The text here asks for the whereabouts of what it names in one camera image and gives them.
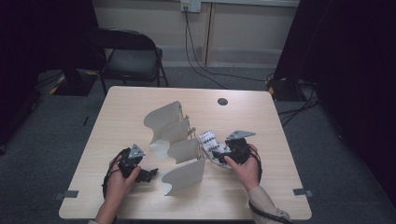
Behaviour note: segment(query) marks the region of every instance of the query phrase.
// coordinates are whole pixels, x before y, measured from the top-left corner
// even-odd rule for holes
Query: black cable
[[[191,29],[190,29],[190,23],[189,23],[189,18],[188,18],[187,11],[184,11],[184,14],[185,14],[185,17],[186,17],[186,25],[187,25],[186,29],[188,29],[189,35],[190,35],[192,53],[193,53],[193,56],[194,56],[194,59],[195,59],[196,63],[198,64],[198,66],[199,66],[202,70],[204,70],[205,72],[207,72],[207,73],[209,73],[209,74],[211,74],[211,75],[217,75],[217,76],[237,77],[237,78],[242,78],[242,79],[247,79],[247,80],[253,80],[253,81],[265,81],[265,80],[266,80],[266,79],[257,79],[257,78],[251,78],[251,77],[240,77],[240,76],[231,75],[231,74],[213,73],[213,72],[208,71],[207,69],[204,69],[204,68],[199,64],[198,59],[197,59],[196,54],[195,54],[194,43],[193,43],[193,41],[192,41],[192,35],[191,35]],[[186,32],[186,51],[187,51],[187,32]],[[189,63],[190,63],[190,58],[189,58],[188,52],[187,52],[187,58],[188,58]]]
[[[277,216],[274,216],[272,214],[269,214],[269,213],[266,213],[266,212],[263,212],[263,211],[259,210],[258,208],[256,208],[251,203],[251,201],[248,201],[248,206],[249,206],[249,208],[251,209],[252,212],[254,212],[255,214],[257,214],[257,215],[259,215],[261,217],[266,217],[266,218],[269,218],[271,220],[274,220],[274,221],[277,221],[277,222],[280,222],[280,223],[292,224],[292,222],[288,221],[287,219],[285,219],[283,217],[277,217]]]
[[[280,112],[278,113],[278,115],[283,115],[283,114],[289,114],[289,113],[293,113],[291,115],[286,116],[285,118],[283,118],[280,122],[282,123],[282,127],[285,127],[287,123],[289,123],[289,121],[291,121],[297,114],[299,114],[300,112],[309,109],[311,107],[314,107],[315,105],[317,105],[319,103],[319,100],[317,100],[316,102],[314,102],[312,105],[309,105],[312,101],[312,97],[314,95],[315,92],[315,88],[316,86],[312,87],[312,91],[311,94],[308,98],[308,100],[305,102],[305,104],[299,108],[299,109],[295,109],[295,110],[289,110],[289,111],[284,111],[284,112]]]
[[[259,178],[259,183],[260,183],[262,181],[262,160],[260,158],[259,153],[255,149],[250,148],[250,150],[253,150],[253,151],[256,152],[256,153],[251,153],[250,152],[250,155],[254,159],[256,159],[257,163],[259,164],[259,176],[258,176],[258,178]],[[271,220],[274,220],[274,221],[277,221],[277,222],[280,222],[280,223],[286,223],[286,224],[290,224],[291,223],[290,221],[288,221],[287,219],[285,219],[283,217],[277,217],[277,216],[274,216],[272,214],[269,214],[269,213],[266,213],[266,212],[263,212],[263,211],[259,210],[250,201],[248,202],[248,206],[250,207],[252,212],[254,212],[255,214],[257,214],[257,215],[259,215],[261,217],[266,217],[266,218],[269,218]]]
[[[187,47],[187,31],[190,30],[190,28],[189,28],[190,26],[189,26],[189,23],[188,23],[188,20],[187,20],[187,11],[184,11],[184,14],[185,14],[185,16],[186,16],[186,21],[187,21],[187,23],[186,23],[186,33],[185,33],[185,39],[186,39],[186,53],[187,53],[187,60],[189,61],[190,67],[191,67],[191,68],[195,71],[195,73],[197,73],[198,75],[200,75],[200,76],[202,76],[202,77],[205,77],[205,78],[207,78],[207,79],[213,81],[214,83],[216,83],[216,84],[218,84],[219,86],[221,86],[224,90],[228,90],[227,87],[225,87],[225,86],[219,84],[216,80],[214,80],[214,79],[212,79],[212,78],[210,78],[210,77],[207,77],[207,76],[205,76],[204,74],[201,74],[200,72],[198,72],[198,71],[192,66],[191,61],[190,61],[190,57],[189,57],[188,47]]]
[[[266,82],[268,82],[268,81],[270,80],[269,78],[270,78],[270,76],[271,76],[271,75],[273,76],[273,75],[274,75],[274,73],[270,73],[270,74],[268,74],[267,78],[265,79],[265,81],[266,81]]]
[[[110,165],[108,166],[107,173],[105,175],[105,178],[103,180],[103,185],[102,185],[102,192],[103,192],[103,198],[106,198],[107,194],[107,182],[108,179],[110,178],[110,175],[113,173],[111,169],[113,168],[114,164],[116,164],[117,159],[119,158],[120,155],[124,153],[124,151],[128,150],[128,148],[123,149],[114,159],[111,161]]]
[[[58,79],[58,77],[59,77],[62,73],[63,73],[63,71],[61,71],[61,72],[58,73],[58,74],[52,75],[52,76],[50,76],[50,77],[47,77],[47,78],[45,78],[45,79],[39,81],[39,82],[36,84],[35,90],[39,90],[39,89],[41,89],[41,88],[43,88],[43,87],[45,87],[45,86],[48,86],[48,85],[51,84],[53,81],[55,81],[56,79]],[[42,85],[40,85],[40,86],[37,87],[37,85],[39,85],[39,84],[41,84],[41,83],[43,83],[43,82],[45,82],[45,81],[47,81],[47,80],[49,80],[49,79],[51,79],[51,81],[49,81],[49,82],[47,82],[47,83],[45,83],[45,84],[42,84]]]

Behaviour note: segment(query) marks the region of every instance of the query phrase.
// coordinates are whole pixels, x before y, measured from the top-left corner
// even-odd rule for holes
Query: human hand
[[[252,144],[248,145],[252,149],[251,153],[257,155],[257,148]],[[236,173],[239,181],[241,181],[247,192],[260,185],[258,178],[259,164],[257,163],[256,159],[253,158],[253,156],[250,155],[244,164],[237,164],[228,156],[225,156],[224,160],[227,161],[227,164],[229,164],[231,168],[233,168],[233,171]]]
[[[120,171],[120,160],[121,156],[117,158],[117,161],[111,169],[111,175],[107,182],[107,193],[105,198],[105,201],[112,202],[117,205],[119,205],[128,194],[129,189],[140,172],[140,166],[137,166],[132,170],[128,178],[125,179]]]
[[[105,202],[100,207],[98,214],[95,218],[95,222],[100,224],[112,223],[116,217],[117,211],[128,194],[134,180],[137,178],[140,172],[140,166],[135,167],[128,178],[124,178],[119,167],[119,161],[121,156],[117,158],[111,168],[111,175],[107,180],[107,192]]]

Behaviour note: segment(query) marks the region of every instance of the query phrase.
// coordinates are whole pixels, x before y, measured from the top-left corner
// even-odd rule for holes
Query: gray tape
[[[67,190],[64,193],[55,193],[53,200],[61,201],[64,198],[77,198],[78,190]]]
[[[314,196],[314,192],[312,189],[310,190],[305,190],[305,189],[294,189],[293,190],[294,195],[306,195],[307,198]]]

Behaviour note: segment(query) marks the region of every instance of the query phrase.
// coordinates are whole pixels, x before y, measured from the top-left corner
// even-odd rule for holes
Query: electrical box
[[[201,2],[199,1],[180,1],[180,11],[201,12]]]

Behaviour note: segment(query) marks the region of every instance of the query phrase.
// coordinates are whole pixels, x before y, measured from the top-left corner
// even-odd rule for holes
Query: chair backrest
[[[154,42],[146,35],[132,30],[91,28],[85,38],[104,49],[155,50]]]

